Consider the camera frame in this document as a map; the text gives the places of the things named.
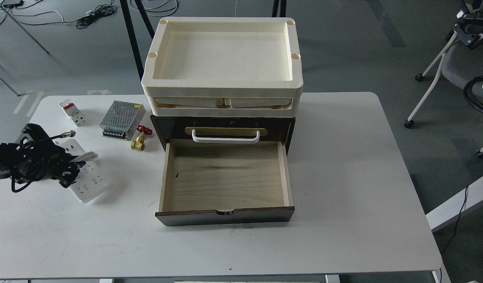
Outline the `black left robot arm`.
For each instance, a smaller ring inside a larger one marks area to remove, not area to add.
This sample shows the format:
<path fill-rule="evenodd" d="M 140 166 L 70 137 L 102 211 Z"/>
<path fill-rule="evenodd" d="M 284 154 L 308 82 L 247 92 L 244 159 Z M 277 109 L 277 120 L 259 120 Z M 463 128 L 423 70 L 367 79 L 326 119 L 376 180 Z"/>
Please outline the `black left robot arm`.
<path fill-rule="evenodd" d="M 0 143 L 0 180 L 11 179 L 11 191 L 21 192 L 32 182 L 58 180 L 64 188 L 76 182 L 85 161 L 74 161 L 53 140 L 74 136 L 73 131 L 50 137 L 38 124 L 28 123 L 15 143 Z"/>

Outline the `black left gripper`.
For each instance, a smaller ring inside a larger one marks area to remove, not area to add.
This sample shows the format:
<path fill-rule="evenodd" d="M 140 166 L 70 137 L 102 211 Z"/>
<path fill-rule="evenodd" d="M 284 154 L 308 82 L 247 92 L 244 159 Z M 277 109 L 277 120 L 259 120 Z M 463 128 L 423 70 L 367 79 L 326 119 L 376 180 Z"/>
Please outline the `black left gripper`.
<path fill-rule="evenodd" d="M 50 137 L 38 124 L 28 123 L 18 140 L 16 164 L 13 165 L 13 183 L 27 188 L 32 182 L 57 180 L 64 188 L 76 182 L 80 172 L 74 156 L 53 140 L 74 137 L 73 130 Z"/>

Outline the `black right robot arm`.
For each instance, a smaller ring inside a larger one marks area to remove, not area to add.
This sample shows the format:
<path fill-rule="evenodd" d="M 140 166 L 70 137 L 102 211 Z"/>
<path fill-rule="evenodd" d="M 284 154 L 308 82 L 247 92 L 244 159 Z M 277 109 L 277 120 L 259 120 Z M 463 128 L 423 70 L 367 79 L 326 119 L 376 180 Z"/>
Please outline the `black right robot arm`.
<path fill-rule="evenodd" d="M 462 43 L 470 50 L 474 50 L 479 44 L 483 44 L 483 1 L 479 9 L 473 12 L 468 8 L 464 0 L 457 0 L 460 7 L 461 15 L 457 16 L 459 20 L 453 25 L 454 34 L 462 41 Z M 467 26 L 478 26 L 481 30 L 477 33 L 468 33 Z M 471 79 L 463 88 L 465 100 L 476 110 L 483 114 L 483 104 L 474 95 L 472 88 L 475 83 L 483 82 L 483 75 Z"/>

